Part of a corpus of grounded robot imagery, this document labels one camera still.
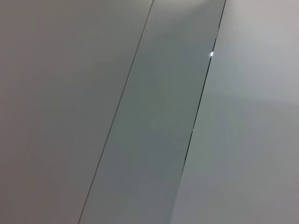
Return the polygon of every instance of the gray surface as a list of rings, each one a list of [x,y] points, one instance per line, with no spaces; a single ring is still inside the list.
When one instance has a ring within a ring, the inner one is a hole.
[[[171,224],[299,223],[296,0],[228,0]]]
[[[1,224],[78,222],[150,4],[1,1]]]
[[[167,224],[223,0],[156,0],[81,224]]]

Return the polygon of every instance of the vertical line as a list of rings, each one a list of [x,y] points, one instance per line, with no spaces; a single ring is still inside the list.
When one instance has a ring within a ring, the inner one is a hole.
[[[136,51],[135,51],[135,54],[134,54],[132,63],[131,63],[131,66],[130,66],[130,70],[129,70],[129,72],[128,72],[127,79],[126,79],[126,82],[125,82],[125,84],[124,84],[124,87],[123,87],[123,89],[122,89],[121,97],[120,97],[120,100],[118,101],[118,104],[117,104],[117,107],[116,107],[116,110],[115,110],[115,113],[114,113],[114,116],[113,116],[113,119],[112,119],[111,126],[110,126],[110,128],[109,128],[109,132],[108,132],[108,135],[107,135],[107,138],[106,138],[106,141],[105,141],[105,144],[104,144],[104,147],[103,147],[103,150],[102,150],[102,153],[101,153],[101,156],[100,156],[100,159],[99,159],[97,168],[96,168],[96,170],[95,170],[95,172],[94,172],[94,175],[93,175],[93,180],[92,180],[91,185],[90,185],[90,187],[89,187],[89,190],[88,190],[88,193],[87,193],[87,196],[86,196],[86,199],[85,199],[85,202],[84,202],[84,205],[83,205],[81,214],[80,214],[80,218],[79,218],[78,224],[80,224],[80,221],[81,221],[81,218],[82,218],[84,209],[85,209],[85,207],[86,207],[87,200],[88,200],[89,195],[90,195],[90,191],[91,191],[92,186],[93,186],[93,182],[94,182],[95,176],[96,176],[96,174],[97,174],[97,172],[98,172],[98,168],[99,168],[99,165],[100,165],[100,162],[101,162],[101,159],[102,159],[102,156],[103,156],[103,153],[104,153],[104,150],[105,150],[105,147],[106,147],[106,144],[107,144],[107,141],[108,141],[110,132],[111,132],[111,128],[112,128],[112,125],[113,125],[113,123],[114,123],[115,116],[116,116],[116,114],[117,114],[118,108],[119,108],[119,106],[120,106],[121,99],[122,99],[122,95],[123,95],[123,93],[124,93],[124,91],[125,91],[125,88],[126,88],[126,85],[127,85],[127,82],[128,82],[128,78],[129,78],[130,72],[131,72],[131,70],[132,70],[133,63],[134,63],[134,60],[135,60],[135,58],[136,58],[136,54],[137,54],[137,51],[138,51],[138,48],[139,48],[139,45],[140,45],[140,42],[141,42],[141,39],[142,39],[144,30],[145,30],[145,26],[146,26],[147,21],[148,21],[148,18],[149,18],[150,11],[151,11],[151,8],[152,8],[152,6],[153,6],[153,3],[154,3],[154,0],[152,0],[152,3],[151,3],[151,5],[150,5],[149,13],[148,13],[148,15],[147,15],[147,17],[146,17],[145,24],[144,24],[144,26],[143,26],[143,30],[142,30],[142,32],[141,32],[141,36],[140,36],[140,39],[139,39],[139,42],[138,42],[138,45],[137,45],[137,48],[136,48]]]
[[[214,52],[215,44],[216,44],[216,41],[217,41],[218,32],[219,32],[219,28],[220,28],[221,20],[222,20],[222,17],[223,17],[223,12],[224,12],[225,4],[226,4],[226,0],[225,0],[225,2],[224,2],[224,6],[223,6],[223,9],[222,9],[222,14],[221,14],[220,22],[219,22],[219,25],[218,25],[218,31],[217,31],[217,34],[216,34],[216,38],[215,38],[215,41],[214,41],[214,46],[213,46],[213,50],[212,50],[212,52]],[[211,60],[212,60],[212,56],[210,57],[209,65],[208,65],[208,67],[207,67],[206,77],[207,77],[207,74],[208,74],[208,72],[209,72],[209,68],[210,68]],[[192,132],[191,132],[191,135],[190,135],[190,139],[189,139],[189,144],[188,144],[188,148],[187,148],[187,152],[186,152],[186,156],[185,156],[185,161],[184,161],[184,165],[183,165],[183,170],[184,170],[184,168],[185,168],[186,159],[187,159],[187,155],[188,155],[188,151],[189,151],[189,147],[190,147],[191,138],[192,138],[192,135],[193,135],[193,130],[194,130],[195,122],[196,122],[196,118],[197,118],[197,114],[198,114],[198,110],[199,110],[199,106],[200,106],[200,102],[201,102],[202,94],[203,94],[203,92],[204,92],[204,88],[205,88],[205,84],[206,84],[206,77],[205,77],[204,85],[203,85],[203,87],[202,87],[202,91],[201,91],[201,95],[200,95],[200,99],[199,99],[199,104],[198,104],[198,107],[197,107],[197,111],[196,111],[196,115],[195,115],[195,119],[194,119],[194,124],[193,124]]]

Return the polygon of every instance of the white wall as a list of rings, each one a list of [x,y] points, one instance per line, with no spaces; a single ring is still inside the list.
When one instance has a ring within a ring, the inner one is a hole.
[[[167,224],[224,0],[156,0],[81,224]]]
[[[1,224],[78,223],[150,5],[1,0]]]
[[[296,0],[227,0],[171,224],[299,223]]]

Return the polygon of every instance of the gray panel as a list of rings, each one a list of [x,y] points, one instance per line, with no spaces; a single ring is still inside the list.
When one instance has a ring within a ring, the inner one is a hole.
[[[223,0],[156,0],[81,224],[166,224]]]
[[[150,4],[1,1],[1,224],[78,222]]]
[[[299,223],[297,0],[228,0],[171,224]]]

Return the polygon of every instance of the white surface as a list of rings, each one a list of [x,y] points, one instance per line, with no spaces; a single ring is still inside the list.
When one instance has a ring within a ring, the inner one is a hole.
[[[171,224],[299,223],[296,0],[227,0]]]
[[[1,224],[78,222],[150,5],[1,1]]]
[[[156,0],[81,224],[167,224],[223,0]]]

